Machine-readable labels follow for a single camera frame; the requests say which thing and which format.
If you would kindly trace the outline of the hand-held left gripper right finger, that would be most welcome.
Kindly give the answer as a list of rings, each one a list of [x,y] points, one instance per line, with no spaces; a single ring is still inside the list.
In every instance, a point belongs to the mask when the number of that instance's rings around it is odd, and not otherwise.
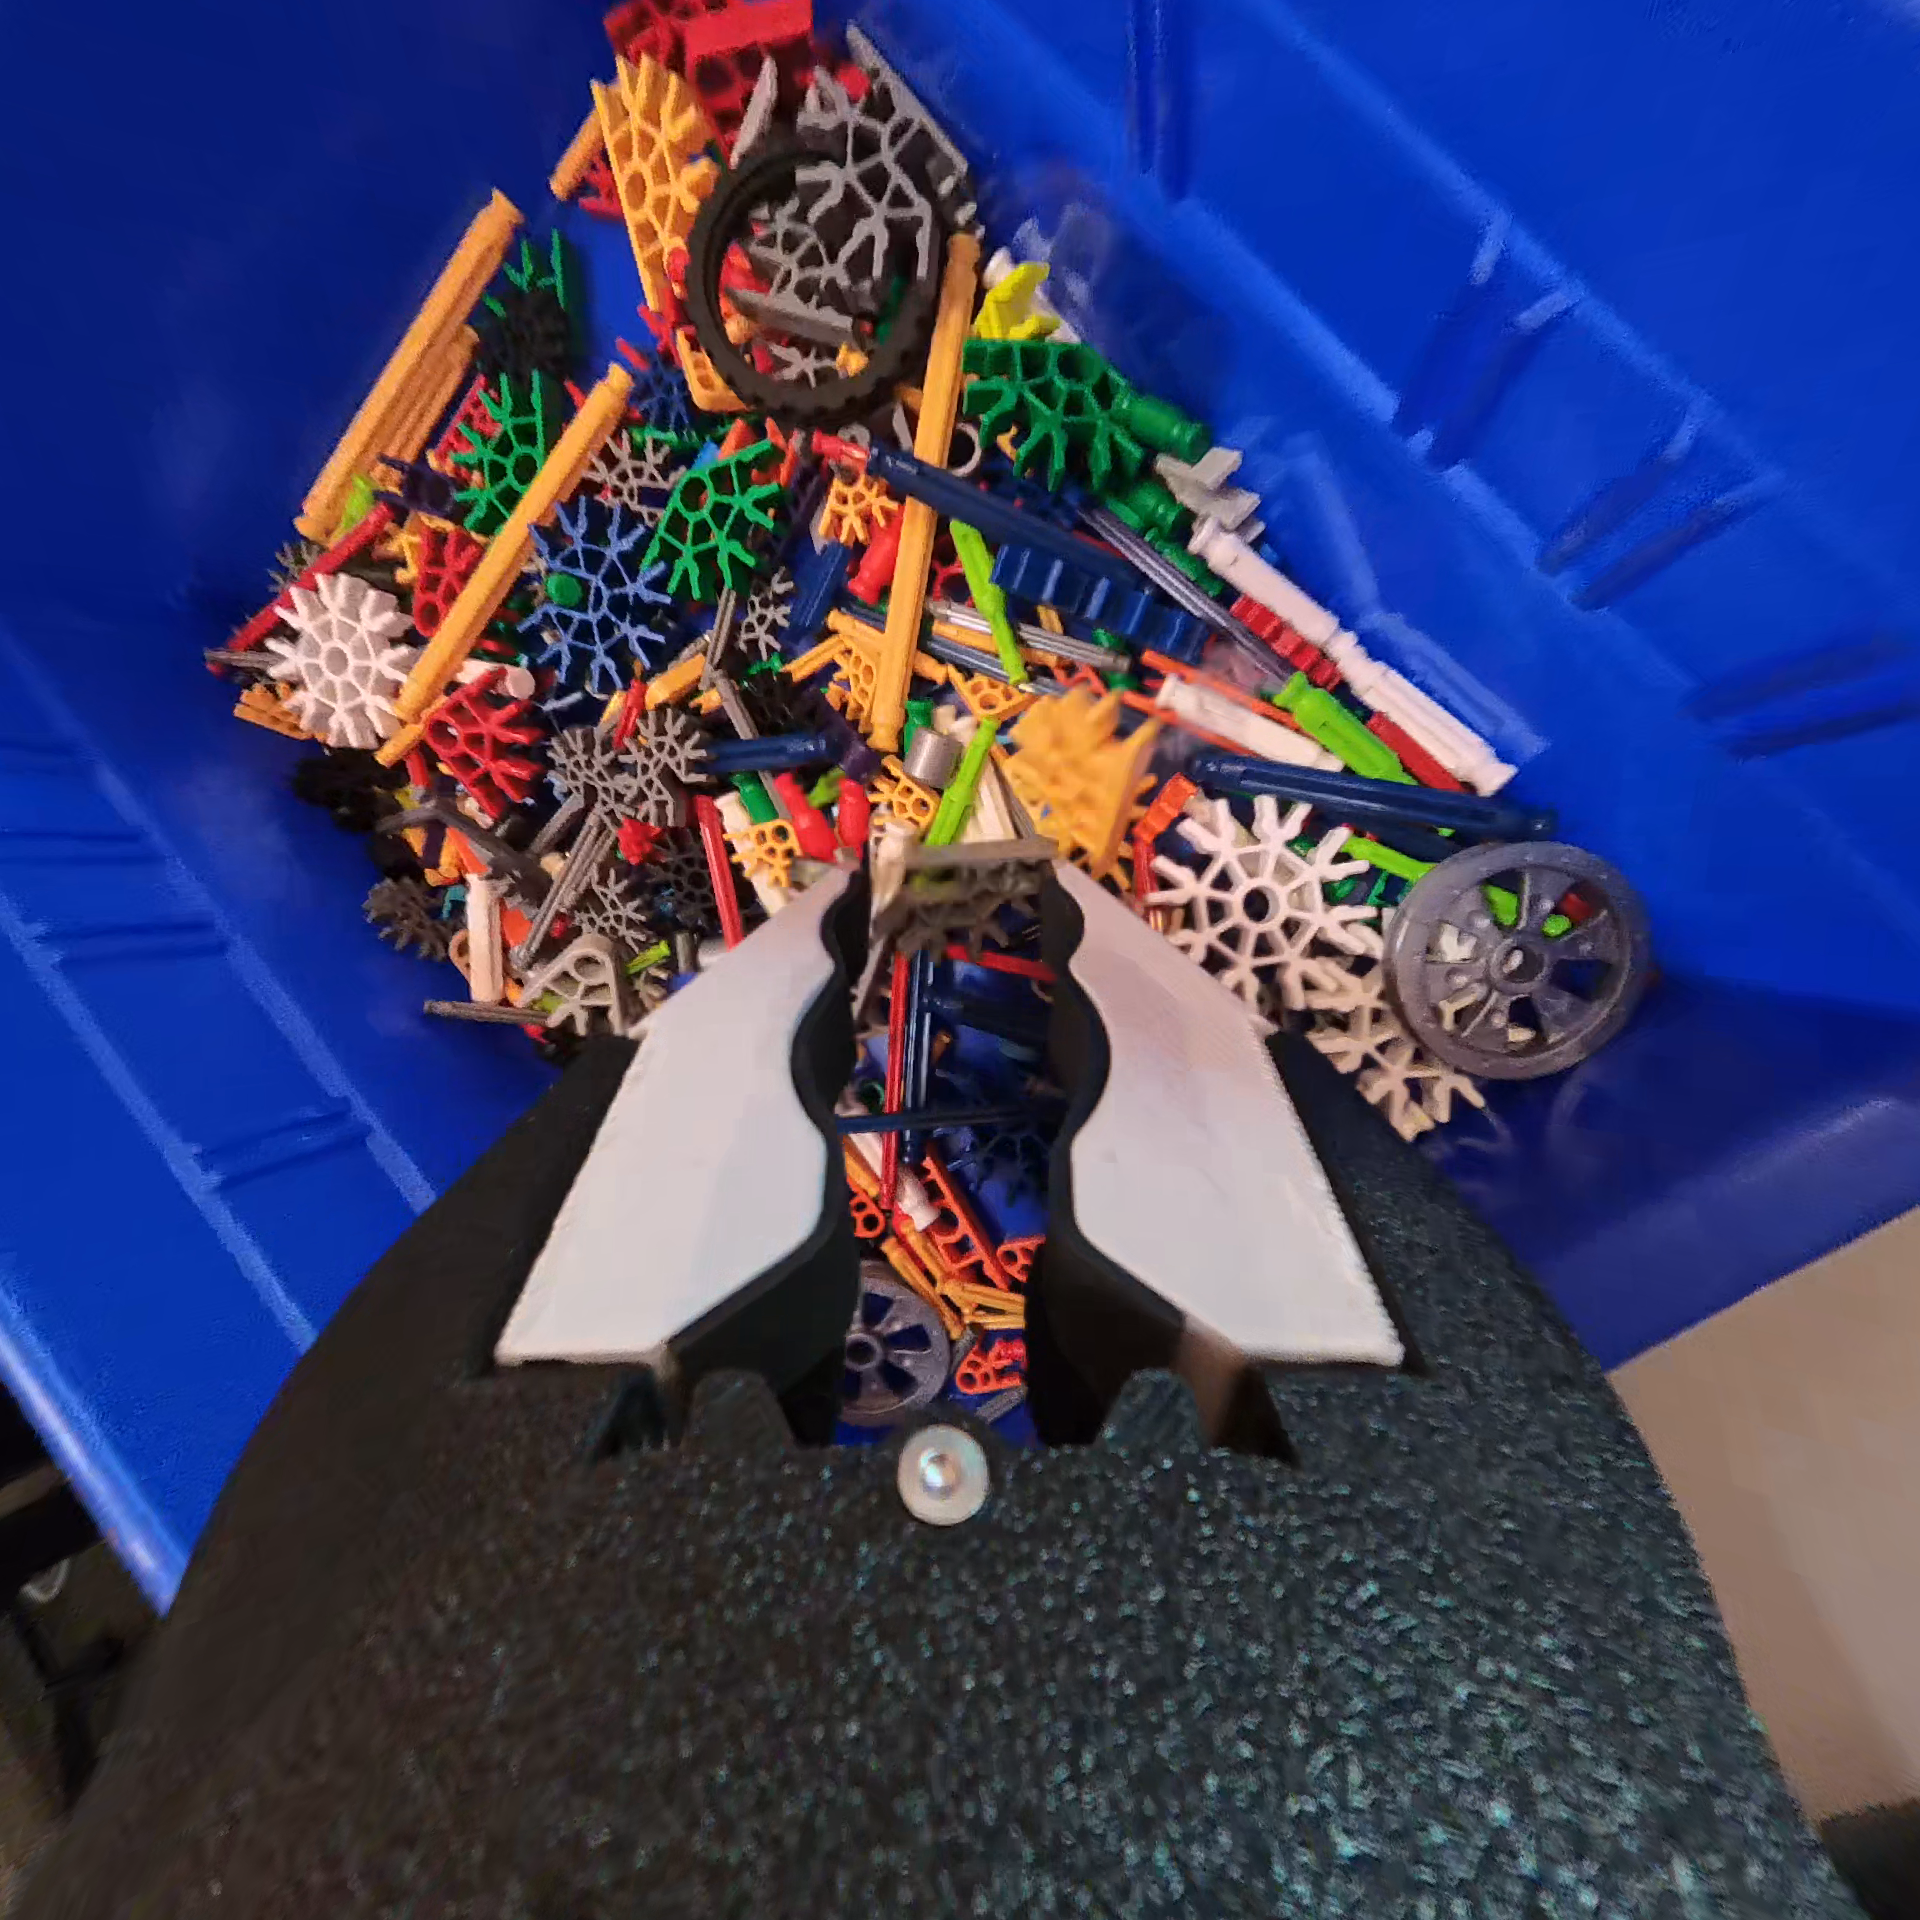
[[[1270,1024],[1065,862],[1041,887],[1041,947],[1062,1102],[1027,1285],[1041,1439],[1094,1439],[1132,1381],[1166,1373],[1204,1439],[1277,1443],[1270,1371],[1402,1371]]]

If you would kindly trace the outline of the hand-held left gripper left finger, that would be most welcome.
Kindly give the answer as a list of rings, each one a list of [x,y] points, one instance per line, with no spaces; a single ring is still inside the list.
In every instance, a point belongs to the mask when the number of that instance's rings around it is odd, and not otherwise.
[[[867,959],[867,868],[832,867],[646,1019],[498,1368],[837,1368],[860,1277],[837,1102]]]

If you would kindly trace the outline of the grey snowflake connector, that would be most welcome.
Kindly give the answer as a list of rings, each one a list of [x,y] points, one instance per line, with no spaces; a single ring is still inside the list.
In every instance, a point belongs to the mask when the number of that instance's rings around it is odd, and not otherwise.
[[[1057,855],[1042,833],[944,847],[910,844],[880,871],[872,937],[877,948],[906,956],[947,953],[955,944],[965,956],[980,956],[985,944],[1003,944],[1041,913]]]

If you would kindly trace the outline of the pile of colourful toy pieces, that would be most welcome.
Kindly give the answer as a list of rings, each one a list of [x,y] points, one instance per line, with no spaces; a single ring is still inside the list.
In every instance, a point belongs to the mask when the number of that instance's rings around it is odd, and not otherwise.
[[[432,1016],[565,1060],[832,867],[1042,833],[1406,1140],[1483,1107],[1385,995],[1410,885],[1552,841],[1518,766],[1300,588],[1243,449],[1089,341],[1051,236],[995,237],[969,150],[819,5],[614,5],[550,176],[620,229],[638,343],[593,379],[565,229],[474,219],[209,652],[296,788],[376,836],[365,919]],[[835,428],[752,414],[685,310],[691,229],[776,137],[920,134],[966,173],[920,375]],[[1041,917],[980,956],[868,935],[837,1102],[864,1262],[952,1336],[933,1403],[1027,1398],[1062,1102]]]

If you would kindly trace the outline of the blue plastic parts bin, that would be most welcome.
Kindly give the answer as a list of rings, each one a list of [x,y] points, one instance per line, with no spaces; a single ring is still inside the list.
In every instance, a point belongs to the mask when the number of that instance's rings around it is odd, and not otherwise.
[[[154,1606],[544,1089],[206,671],[608,5],[4,5],[4,1381]],[[1915,7],[819,5],[1649,902],[1433,1149],[1608,1367],[1915,1207]]]

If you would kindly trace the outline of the grey plastic toy wheel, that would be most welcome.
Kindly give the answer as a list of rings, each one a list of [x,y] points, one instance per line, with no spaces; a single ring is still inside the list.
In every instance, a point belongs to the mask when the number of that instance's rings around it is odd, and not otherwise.
[[[944,1392],[953,1341],[934,1305],[885,1262],[864,1262],[844,1347],[840,1419],[900,1424]]]
[[[1528,1083],[1584,1064],[1656,975],[1649,912],[1602,857],[1488,844],[1414,879],[1384,937],[1384,990],[1445,1067]]]

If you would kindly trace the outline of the black rubber toy tire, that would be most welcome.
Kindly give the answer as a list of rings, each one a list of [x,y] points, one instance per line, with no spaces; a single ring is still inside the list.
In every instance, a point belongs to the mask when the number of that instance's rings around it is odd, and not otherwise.
[[[969,207],[966,173],[921,134],[856,134],[848,152],[780,134],[691,229],[693,333],[752,414],[864,417],[921,372]]]

